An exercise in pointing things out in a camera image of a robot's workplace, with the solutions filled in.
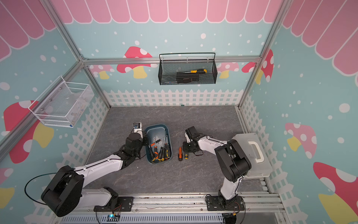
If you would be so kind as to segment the orange black large screwdriver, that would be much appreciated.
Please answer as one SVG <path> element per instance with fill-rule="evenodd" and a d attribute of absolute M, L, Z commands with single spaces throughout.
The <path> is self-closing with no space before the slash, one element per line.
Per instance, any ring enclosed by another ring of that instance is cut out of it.
<path fill-rule="evenodd" d="M 183 160 L 183 150 L 182 150 L 181 136 L 180 136 L 180 142 L 179 142 L 178 159 L 179 159 L 179 161 L 182 161 L 182 160 Z"/>

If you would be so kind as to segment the teal plastic storage box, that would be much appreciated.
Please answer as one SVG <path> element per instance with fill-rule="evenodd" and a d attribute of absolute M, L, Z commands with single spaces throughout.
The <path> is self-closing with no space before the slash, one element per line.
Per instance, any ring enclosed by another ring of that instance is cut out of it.
<path fill-rule="evenodd" d="M 170 133 L 169 133 L 168 127 L 164 124 L 156 124 L 156 125 L 147 127 L 145 129 L 145 131 L 147 132 L 147 135 L 149 138 L 149 145 L 145 147 L 146 157 L 147 157 L 147 160 L 149 161 L 149 163 L 150 164 L 158 164 L 158 163 L 164 163 L 164 162 L 169 161 L 172 158 L 172 145 L 171 145 L 171 139 L 170 139 Z M 157 139 L 158 157 L 160 154 L 160 149 L 162 147 L 162 141 L 163 141 L 164 137 L 166 137 L 166 138 L 168 137 L 168 139 L 169 139 L 168 143 L 170 144 L 170 150 L 171 150 L 171 158 L 169 160 L 159 161 L 158 158 L 155 161 L 151 160 L 150 144 L 153 143 L 154 137 L 156 137 L 156 139 Z"/>

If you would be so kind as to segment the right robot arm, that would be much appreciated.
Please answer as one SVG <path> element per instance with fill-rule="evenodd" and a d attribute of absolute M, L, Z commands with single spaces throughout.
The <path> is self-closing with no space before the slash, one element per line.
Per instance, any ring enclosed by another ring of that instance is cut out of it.
<path fill-rule="evenodd" d="M 231 139 L 220 141 L 197 132 L 194 126 L 185 130 L 184 151 L 196 153 L 207 151 L 216 155 L 221 171 L 225 177 L 218 192 L 218 203 L 222 208 L 236 205 L 237 189 L 252 165 L 239 143 Z"/>

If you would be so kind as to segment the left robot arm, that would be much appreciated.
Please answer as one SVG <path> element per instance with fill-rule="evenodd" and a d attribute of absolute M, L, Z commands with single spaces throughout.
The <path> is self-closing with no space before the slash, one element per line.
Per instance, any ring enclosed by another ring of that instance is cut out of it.
<path fill-rule="evenodd" d="M 66 165 L 58 170 L 41 195 L 41 200 L 58 216 L 64 217 L 75 209 L 92 206 L 95 211 L 121 210 L 123 203 L 110 187 L 86 189 L 95 180 L 120 171 L 141 158 L 141 149 L 148 144 L 145 132 L 129 134 L 125 144 L 112 155 L 82 167 Z"/>

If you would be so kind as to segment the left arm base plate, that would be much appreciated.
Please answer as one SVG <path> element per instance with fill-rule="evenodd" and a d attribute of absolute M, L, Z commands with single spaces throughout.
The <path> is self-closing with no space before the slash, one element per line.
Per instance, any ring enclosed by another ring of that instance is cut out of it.
<path fill-rule="evenodd" d="M 104 206 L 95 206 L 94 212 L 130 212 L 134 197 L 112 197 Z"/>

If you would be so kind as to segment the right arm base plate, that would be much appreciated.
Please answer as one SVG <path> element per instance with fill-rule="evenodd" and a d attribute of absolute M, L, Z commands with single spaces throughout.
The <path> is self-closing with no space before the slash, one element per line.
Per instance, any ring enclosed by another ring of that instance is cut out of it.
<path fill-rule="evenodd" d="M 223 196 L 206 195 L 205 202 L 208 211 L 235 211 L 245 210 L 244 200 L 241 196 L 235 196 L 226 200 Z"/>

